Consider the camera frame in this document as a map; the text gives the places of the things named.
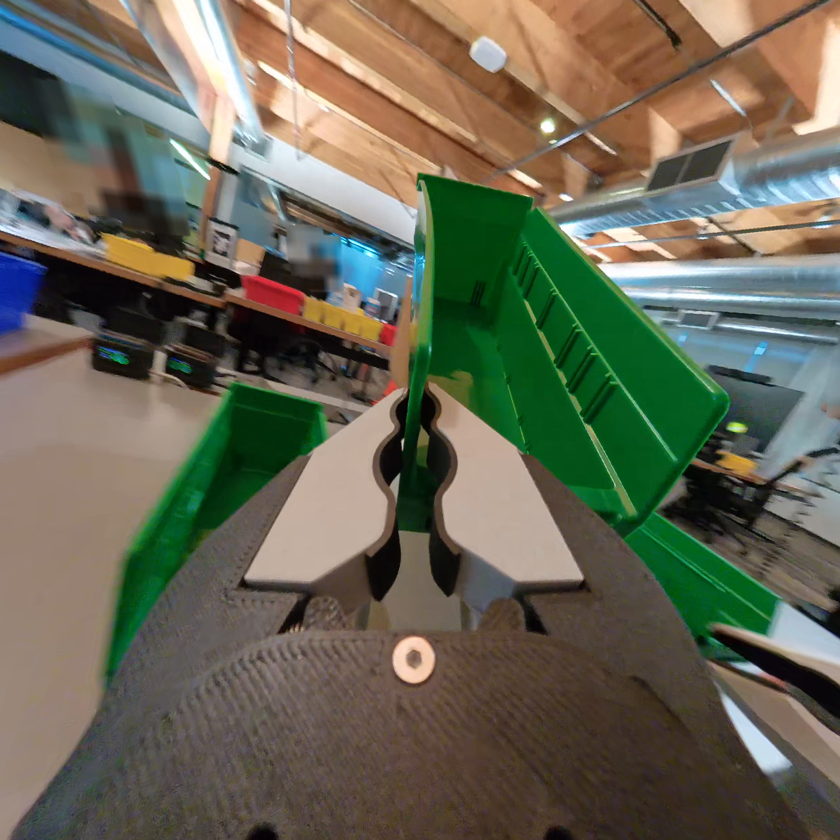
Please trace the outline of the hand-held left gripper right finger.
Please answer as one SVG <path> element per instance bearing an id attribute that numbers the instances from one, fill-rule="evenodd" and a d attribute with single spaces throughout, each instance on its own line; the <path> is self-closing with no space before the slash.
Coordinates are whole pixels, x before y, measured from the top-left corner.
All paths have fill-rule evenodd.
<path id="1" fill-rule="evenodd" d="M 493 602 L 583 591 L 583 571 L 526 456 L 438 385 L 423 394 L 426 466 L 434 487 L 429 560 L 458 601 L 461 629 Z"/>

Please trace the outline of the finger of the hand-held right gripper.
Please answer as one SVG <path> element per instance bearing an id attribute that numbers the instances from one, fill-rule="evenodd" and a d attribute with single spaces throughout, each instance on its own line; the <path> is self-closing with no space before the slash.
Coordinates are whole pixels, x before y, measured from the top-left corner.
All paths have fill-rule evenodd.
<path id="1" fill-rule="evenodd" d="M 728 664 L 713 663 L 711 675 L 739 736 L 763 770 L 769 749 L 813 781 L 839 781 L 839 737 L 779 680 Z"/>
<path id="2" fill-rule="evenodd" d="M 770 637 L 727 624 L 711 625 L 711 635 L 752 664 L 788 683 L 839 682 L 839 662 L 774 641 Z"/>

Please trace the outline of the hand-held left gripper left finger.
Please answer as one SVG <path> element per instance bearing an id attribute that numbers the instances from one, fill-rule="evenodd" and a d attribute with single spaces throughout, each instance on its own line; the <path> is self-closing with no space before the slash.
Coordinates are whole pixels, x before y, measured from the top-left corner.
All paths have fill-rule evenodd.
<path id="1" fill-rule="evenodd" d="M 311 452 L 245 573 L 249 589 L 330 596 L 346 613 L 385 598 L 402 558 L 393 485 L 407 398 L 395 389 Z"/>

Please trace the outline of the green plastic bin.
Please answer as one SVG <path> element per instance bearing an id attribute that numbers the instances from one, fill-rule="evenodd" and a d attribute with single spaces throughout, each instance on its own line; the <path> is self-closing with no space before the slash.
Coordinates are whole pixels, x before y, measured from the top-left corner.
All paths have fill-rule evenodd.
<path id="1" fill-rule="evenodd" d="M 733 657 L 709 635 L 713 624 L 769 633 L 780 597 L 671 521 L 653 513 L 625 541 L 662 586 L 703 655 Z"/>
<path id="2" fill-rule="evenodd" d="M 106 686 L 152 605 L 205 537 L 328 437 L 319 402 L 241 383 L 228 388 L 123 554 Z"/>
<path id="3" fill-rule="evenodd" d="M 437 384 L 623 537 L 728 397 L 532 199 L 420 174 L 409 382 Z"/>

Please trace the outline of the grey desk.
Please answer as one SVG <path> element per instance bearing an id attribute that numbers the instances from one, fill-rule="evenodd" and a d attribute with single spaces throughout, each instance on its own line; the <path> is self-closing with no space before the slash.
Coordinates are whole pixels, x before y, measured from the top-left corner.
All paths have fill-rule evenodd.
<path id="1" fill-rule="evenodd" d="M 1 335 L 1 376 L 89 350 L 93 339 L 84 328 L 28 314 L 22 327 Z"/>
<path id="2" fill-rule="evenodd" d="M 220 402 L 84 353 L 2 377 L 2 838 L 95 714 L 123 552 Z"/>

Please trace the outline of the black charging case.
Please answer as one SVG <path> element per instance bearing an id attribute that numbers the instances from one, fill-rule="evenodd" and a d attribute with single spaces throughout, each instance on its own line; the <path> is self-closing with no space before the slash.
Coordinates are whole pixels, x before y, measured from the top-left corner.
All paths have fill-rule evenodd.
<path id="1" fill-rule="evenodd" d="M 216 384 L 218 357 L 184 344 L 164 348 L 164 373 L 184 385 L 208 391 Z"/>
<path id="2" fill-rule="evenodd" d="M 100 332 L 91 343 L 94 371 L 146 382 L 151 378 L 155 347 L 117 333 Z"/>

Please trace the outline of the computer monitor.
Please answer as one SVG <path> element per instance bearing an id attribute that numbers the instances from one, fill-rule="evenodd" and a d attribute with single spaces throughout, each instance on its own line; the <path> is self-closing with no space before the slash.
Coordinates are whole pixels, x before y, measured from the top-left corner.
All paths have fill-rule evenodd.
<path id="1" fill-rule="evenodd" d="M 804 393 L 777 385 L 769 376 L 710 364 L 707 372 L 728 395 L 729 409 L 717 433 L 743 434 L 752 451 L 763 454 L 802 400 Z"/>

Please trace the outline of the long wooden workbench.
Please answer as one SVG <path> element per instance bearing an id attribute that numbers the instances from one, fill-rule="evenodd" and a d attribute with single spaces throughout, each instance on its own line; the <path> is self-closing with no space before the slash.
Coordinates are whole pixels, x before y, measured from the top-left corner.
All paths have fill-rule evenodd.
<path id="1" fill-rule="evenodd" d="M 1 239 L 4 243 L 18 247 L 31 248 L 43 256 L 60 259 L 66 263 L 76 266 L 83 266 L 90 270 L 119 277 L 142 287 L 164 291 L 176 295 L 179 298 L 188 299 L 214 310 L 228 310 L 231 307 L 248 309 L 253 312 L 260 312 L 273 319 L 282 320 L 300 326 L 317 333 L 330 335 L 337 340 L 352 343 L 362 348 L 369 348 L 370 351 L 362 351 L 362 361 L 371 366 L 381 369 L 388 367 L 392 354 L 392 346 L 382 342 L 375 342 L 345 330 L 330 327 L 318 321 L 304 318 L 302 315 L 293 312 L 283 311 L 278 308 L 269 307 L 258 301 L 253 301 L 243 296 L 241 290 L 226 290 L 222 297 L 208 295 L 194 287 L 174 285 L 163 279 L 157 279 L 142 272 L 116 266 L 107 260 L 91 257 L 77 251 L 66 248 L 57 248 L 51 245 L 40 243 L 26 237 L 21 237 L 15 232 L 2 227 Z"/>

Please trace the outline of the yellow plastic bin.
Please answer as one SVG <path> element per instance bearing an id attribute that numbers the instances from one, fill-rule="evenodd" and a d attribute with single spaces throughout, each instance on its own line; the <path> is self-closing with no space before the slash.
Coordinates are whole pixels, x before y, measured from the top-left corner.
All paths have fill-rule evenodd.
<path id="1" fill-rule="evenodd" d="M 132 238 L 102 234 L 100 242 L 107 261 L 158 280 L 191 281 L 194 264 L 189 259 L 166 255 Z"/>

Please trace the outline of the blue plastic bin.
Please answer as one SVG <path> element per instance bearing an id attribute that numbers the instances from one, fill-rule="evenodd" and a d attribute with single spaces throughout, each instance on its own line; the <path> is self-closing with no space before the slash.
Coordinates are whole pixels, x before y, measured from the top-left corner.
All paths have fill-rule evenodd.
<path id="1" fill-rule="evenodd" d="M 46 271 L 33 260 L 1 253 L 1 335 L 24 327 Z"/>

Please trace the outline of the silver spiral duct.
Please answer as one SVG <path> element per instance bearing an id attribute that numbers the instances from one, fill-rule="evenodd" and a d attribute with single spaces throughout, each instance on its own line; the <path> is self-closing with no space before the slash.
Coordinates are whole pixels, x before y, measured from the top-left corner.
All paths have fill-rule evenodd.
<path id="1" fill-rule="evenodd" d="M 197 1 L 196 5 L 213 46 L 227 93 L 234 104 L 244 142 L 250 147 L 260 145 L 265 141 L 266 133 L 251 92 L 251 83 L 235 32 L 228 19 L 226 4 L 222 1 Z"/>
<path id="2" fill-rule="evenodd" d="M 637 305 L 839 320 L 839 255 L 663 260 L 600 269 Z"/>

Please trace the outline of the silver duct with vent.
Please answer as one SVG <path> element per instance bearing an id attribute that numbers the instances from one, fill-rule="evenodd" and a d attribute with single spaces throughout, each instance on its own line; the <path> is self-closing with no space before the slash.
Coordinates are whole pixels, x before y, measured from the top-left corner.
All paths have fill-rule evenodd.
<path id="1" fill-rule="evenodd" d="M 838 196 L 838 126 L 762 145 L 741 132 L 659 159 L 647 177 L 590 192 L 549 215 L 566 233 L 588 238 Z"/>

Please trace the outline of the silver rectangular duct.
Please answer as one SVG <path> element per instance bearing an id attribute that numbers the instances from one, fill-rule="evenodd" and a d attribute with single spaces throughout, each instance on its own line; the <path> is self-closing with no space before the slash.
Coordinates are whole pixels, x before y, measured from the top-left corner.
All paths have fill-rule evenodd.
<path id="1" fill-rule="evenodd" d="M 216 91 L 187 37 L 174 2 L 121 1 L 190 110 L 212 128 Z"/>

